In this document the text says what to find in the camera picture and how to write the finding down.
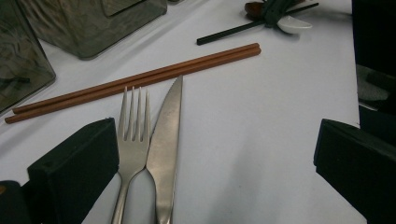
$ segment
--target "silver knife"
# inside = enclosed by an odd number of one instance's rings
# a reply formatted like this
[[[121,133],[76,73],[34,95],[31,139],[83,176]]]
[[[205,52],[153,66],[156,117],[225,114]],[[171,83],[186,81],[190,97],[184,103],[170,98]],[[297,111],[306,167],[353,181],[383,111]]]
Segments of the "silver knife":
[[[155,183],[158,224],[170,224],[174,204],[183,77],[178,77],[163,100],[151,138],[147,169]]]

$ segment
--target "wooden chopstick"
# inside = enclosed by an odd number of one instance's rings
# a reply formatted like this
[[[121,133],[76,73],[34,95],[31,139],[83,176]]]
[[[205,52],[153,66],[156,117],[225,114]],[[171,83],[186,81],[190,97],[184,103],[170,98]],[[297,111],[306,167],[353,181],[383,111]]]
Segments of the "wooden chopstick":
[[[107,88],[101,88],[99,91],[91,91],[90,93],[81,94],[78,97],[72,97],[63,101],[58,101],[57,103],[53,103],[50,105],[45,105],[38,107],[36,109],[32,109],[26,112],[22,112],[20,114],[16,114],[14,116],[8,117],[5,119],[6,123],[14,123],[18,121],[22,121],[25,119],[30,119],[34,117],[38,117],[41,115],[45,115],[54,111],[58,111],[61,109],[65,109],[74,105],[81,105],[84,103],[88,103],[97,99],[105,98],[110,95],[114,95],[117,93],[123,92],[124,88],[127,87],[128,90],[134,87],[142,87],[147,86],[153,83],[157,83],[160,81],[164,81],[166,79],[187,75],[190,73],[198,72],[207,68],[215,67],[218,65],[222,65],[225,63],[231,63],[238,60],[242,60],[248,57],[252,57],[261,53],[260,46],[258,44],[249,45],[249,48],[239,48],[239,50],[233,50],[232,53],[227,53],[223,56],[219,57],[210,57],[208,60],[199,60],[198,63],[193,63],[191,61],[187,61],[189,65],[180,66],[174,69],[168,69],[161,73],[156,73],[155,75],[144,76],[138,79],[132,79],[132,81],[121,82],[118,85],[111,85]]]
[[[34,104],[30,104],[30,105],[23,105],[20,107],[15,107],[12,109],[12,111],[14,112],[14,114],[20,114],[20,113],[24,113],[24,112],[28,112],[31,111],[33,109],[38,109],[39,107],[43,107],[43,106],[47,106],[47,105],[53,105],[62,101],[66,101],[66,100],[70,100],[72,98],[76,98],[79,97],[81,95],[85,95],[85,94],[90,94],[96,91],[101,91],[107,88],[111,88],[111,87],[115,87],[115,86],[119,86],[119,85],[124,85],[125,83],[128,82],[132,82],[132,81],[136,81],[140,78],[145,78],[145,77],[151,77],[151,76],[156,76],[160,73],[164,73],[164,72],[169,72],[172,70],[176,70],[179,69],[181,67],[184,66],[192,66],[193,64],[196,63],[201,63],[201,62],[206,62],[206,61],[211,61],[214,60],[216,58],[219,57],[224,57],[226,55],[230,55],[236,52],[240,52],[246,49],[255,49],[255,48],[259,48],[259,44],[255,43],[255,44],[250,44],[250,45],[246,45],[240,48],[236,48],[236,49],[229,49],[229,50],[225,50],[219,53],[215,53],[215,54],[210,54],[201,58],[197,58],[197,59],[193,59],[193,60],[189,60],[183,63],[176,63],[173,65],[169,65],[169,66],[165,66],[159,69],[155,69],[155,70],[151,70],[145,73],[141,73],[132,77],[126,77],[126,78],[122,78],[119,80],[115,80],[112,82],[108,82],[99,86],[95,86],[95,87],[90,87],[88,89],[82,90],[82,91],[74,91],[71,93],[67,93],[65,95],[61,95],[61,96],[57,96],[54,98],[50,98],[48,100],[44,100],[44,101],[40,101]]]

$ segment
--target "fork handle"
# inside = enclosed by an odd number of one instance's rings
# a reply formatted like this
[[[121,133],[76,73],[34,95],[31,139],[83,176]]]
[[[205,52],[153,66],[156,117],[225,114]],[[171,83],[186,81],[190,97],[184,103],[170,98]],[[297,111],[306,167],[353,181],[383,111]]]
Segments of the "fork handle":
[[[128,195],[129,182],[121,180],[121,187],[119,191],[119,197],[117,198],[116,207],[114,209],[113,218],[111,224],[121,224],[123,218],[123,212],[125,208],[126,198]]]

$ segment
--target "white tablecloth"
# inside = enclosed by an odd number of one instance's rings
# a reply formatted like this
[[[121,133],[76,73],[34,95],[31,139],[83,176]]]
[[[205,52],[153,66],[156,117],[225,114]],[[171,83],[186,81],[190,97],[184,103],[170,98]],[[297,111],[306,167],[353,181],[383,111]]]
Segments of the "white tablecloth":
[[[259,43],[262,53],[184,77],[174,223],[358,224],[365,219],[320,175],[313,156],[322,119],[359,126],[351,2],[320,1],[296,18],[300,35],[255,27],[197,46],[249,22],[242,0],[185,0],[99,57],[81,61],[42,43],[54,84],[27,103],[207,54]],[[153,124],[173,80],[148,86]],[[20,123],[0,123],[0,179],[26,168],[78,129],[119,119],[121,95]],[[119,177],[84,223],[109,223]],[[130,187],[124,223],[154,223],[147,171]]]

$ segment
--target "silver fork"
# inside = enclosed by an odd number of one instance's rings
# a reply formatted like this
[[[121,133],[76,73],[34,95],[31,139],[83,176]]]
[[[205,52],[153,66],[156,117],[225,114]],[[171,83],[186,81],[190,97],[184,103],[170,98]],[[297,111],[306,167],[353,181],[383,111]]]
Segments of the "silver fork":
[[[129,112],[128,126],[126,124],[127,114],[127,89],[125,88],[120,113],[120,124],[117,133],[117,141],[120,154],[119,175],[121,179],[119,197],[113,213],[112,224],[121,224],[127,199],[129,184],[134,176],[145,168],[149,152],[149,93],[146,91],[146,108],[144,130],[141,130],[141,89],[139,90],[137,103],[136,127],[134,126],[134,89],[132,89],[131,108]]]

